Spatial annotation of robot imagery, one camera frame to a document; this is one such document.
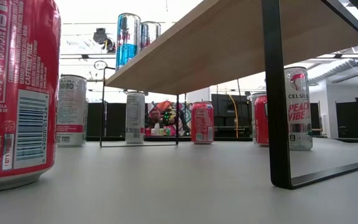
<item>black metal leg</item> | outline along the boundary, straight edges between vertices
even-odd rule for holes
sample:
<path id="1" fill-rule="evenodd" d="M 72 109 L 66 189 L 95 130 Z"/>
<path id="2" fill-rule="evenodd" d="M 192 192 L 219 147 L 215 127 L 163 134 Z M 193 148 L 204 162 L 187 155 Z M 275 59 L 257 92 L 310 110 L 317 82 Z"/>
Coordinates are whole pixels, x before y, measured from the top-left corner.
<path id="1" fill-rule="evenodd" d="M 349 12 L 345 11 L 337 1 L 322 0 L 345 21 L 351 23 L 358 30 Z M 351 0 L 358 8 L 358 0 Z M 358 163 L 349 164 L 312 174 L 291 178 L 290 153 L 288 147 L 287 101 L 285 96 L 285 76 L 283 72 L 283 52 L 281 40 L 280 0 L 262 0 L 262 14 L 265 44 L 266 87 L 269 113 L 269 149 L 270 175 L 277 187 L 297 189 L 316 182 L 321 182 L 339 175 L 358 170 Z"/>
<path id="2" fill-rule="evenodd" d="M 270 178 L 273 185 L 291 188 L 288 145 L 287 100 L 282 52 L 280 0 L 262 0 L 265 42 L 265 69 L 270 152 Z"/>
<path id="3" fill-rule="evenodd" d="M 104 136 L 104 86 L 106 85 L 106 68 L 103 70 L 103 90 L 102 90 L 102 116 L 101 116 L 101 125 L 100 125 L 100 139 L 99 139 L 99 146 L 103 147 L 102 145 L 102 138 Z"/>
<path id="4" fill-rule="evenodd" d="M 176 142 L 179 144 L 179 95 L 177 95 Z"/>
<path id="5" fill-rule="evenodd" d="M 103 90 L 102 90 L 102 118 L 101 118 L 101 129 L 100 129 L 100 138 L 99 138 L 99 145 L 101 148 L 108 148 L 108 147 L 137 147 L 137 146 L 142 146 L 142 147 L 155 147 L 155 146 L 175 146 L 179 144 L 179 134 L 177 131 L 177 136 L 176 136 L 176 144 L 144 144 L 144 145 L 138 145 L 138 144 L 126 144 L 126 145 L 121 145 L 121 146 L 103 146 L 103 137 L 104 137 L 104 110 L 105 110 L 105 105 L 104 105 L 104 87 L 106 85 L 106 69 L 110 69 L 110 70 L 115 70 L 115 68 L 111 68 L 111 67 L 106 67 L 104 68 L 104 72 L 103 72 Z M 177 96 L 177 105 L 179 105 L 179 96 Z M 178 114 L 178 109 L 179 106 L 177 106 L 177 118 L 176 118 L 176 126 L 177 126 L 177 130 L 179 127 L 179 114 Z"/>

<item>white energy drink can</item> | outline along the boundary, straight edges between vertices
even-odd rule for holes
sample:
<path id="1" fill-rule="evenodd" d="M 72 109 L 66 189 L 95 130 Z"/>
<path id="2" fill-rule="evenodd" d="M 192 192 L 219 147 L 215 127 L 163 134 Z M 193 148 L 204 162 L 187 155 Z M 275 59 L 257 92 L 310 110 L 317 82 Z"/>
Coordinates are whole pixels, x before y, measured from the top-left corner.
<path id="1" fill-rule="evenodd" d="M 143 144 L 144 142 L 145 96 L 130 92 L 127 95 L 125 142 Z"/>
<path id="2" fill-rule="evenodd" d="M 313 147 L 308 72 L 303 67 L 284 69 L 287 94 L 290 150 L 309 151 Z"/>
<path id="3" fill-rule="evenodd" d="M 82 146 L 84 143 L 86 79 L 62 75 L 59 81 L 57 145 Z"/>

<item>red soda can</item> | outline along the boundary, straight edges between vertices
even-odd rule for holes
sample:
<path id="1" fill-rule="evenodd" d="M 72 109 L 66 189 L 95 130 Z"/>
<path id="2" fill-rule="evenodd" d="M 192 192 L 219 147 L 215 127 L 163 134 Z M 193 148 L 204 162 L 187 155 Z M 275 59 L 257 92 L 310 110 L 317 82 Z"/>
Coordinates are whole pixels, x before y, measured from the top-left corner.
<path id="1" fill-rule="evenodd" d="M 146 136 L 152 135 L 152 130 L 151 130 L 150 128 L 146 128 L 145 135 L 146 135 Z"/>
<path id="2" fill-rule="evenodd" d="M 269 145 L 269 123 L 267 120 L 267 96 L 259 94 L 255 102 L 255 143 L 260 146 Z"/>
<path id="3" fill-rule="evenodd" d="M 191 141 L 194 144 L 214 142 L 214 108 L 209 101 L 197 102 L 191 109 Z"/>
<path id="4" fill-rule="evenodd" d="M 53 0 L 0 1 L 0 190 L 53 166 L 59 49 Z"/>

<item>barcode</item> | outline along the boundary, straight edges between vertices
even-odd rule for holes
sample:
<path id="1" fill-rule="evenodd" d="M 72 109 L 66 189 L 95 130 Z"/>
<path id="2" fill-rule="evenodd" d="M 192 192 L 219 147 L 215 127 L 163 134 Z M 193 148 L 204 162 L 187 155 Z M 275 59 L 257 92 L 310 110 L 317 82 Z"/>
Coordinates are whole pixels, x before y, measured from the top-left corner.
<path id="1" fill-rule="evenodd" d="M 68 143 L 68 142 L 70 142 L 70 137 L 69 136 L 62 136 L 61 143 Z"/>
<path id="2" fill-rule="evenodd" d="M 311 131 L 311 124 L 290 124 L 291 133 L 308 133 Z"/>
<path id="3" fill-rule="evenodd" d="M 208 127 L 208 140 L 213 141 L 214 140 L 214 128 Z"/>
<path id="4" fill-rule="evenodd" d="M 134 138 L 140 138 L 140 128 L 134 128 Z"/>
<path id="5" fill-rule="evenodd" d="M 48 103 L 47 94 L 19 90 L 15 169 L 46 162 Z"/>

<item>silver can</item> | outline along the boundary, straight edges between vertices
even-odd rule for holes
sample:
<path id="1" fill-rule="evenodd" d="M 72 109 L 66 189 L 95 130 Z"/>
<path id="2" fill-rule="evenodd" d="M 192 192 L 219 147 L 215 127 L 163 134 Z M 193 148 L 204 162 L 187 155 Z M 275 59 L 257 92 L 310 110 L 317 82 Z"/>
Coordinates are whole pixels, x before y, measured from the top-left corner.
<path id="1" fill-rule="evenodd" d="M 290 150 L 313 147 L 308 72 L 303 67 L 284 69 Z"/>
<path id="2" fill-rule="evenodd" d="M 59 81 L 57 146 L 76 147 L 84 143 L 86 79 L 62 75 Z"/>
<path id="3" fill-rule="evenodd" d="M 116 70 L 140 52 L 140 17 L 123 13 L 118 16 Z"/>
<path id="4" fill-rule="evenodd" d="M 161 35 L 161 24 L 158 22 L 143 22 L 141 34 L 141 46 L 143 50 Z"/>
<path id="5" fill-rule="evenodd" d="M 127 95 L 125 141 L 128 144 L 143 144 L 145 119 L 145 96 L 130 92 Z"/>

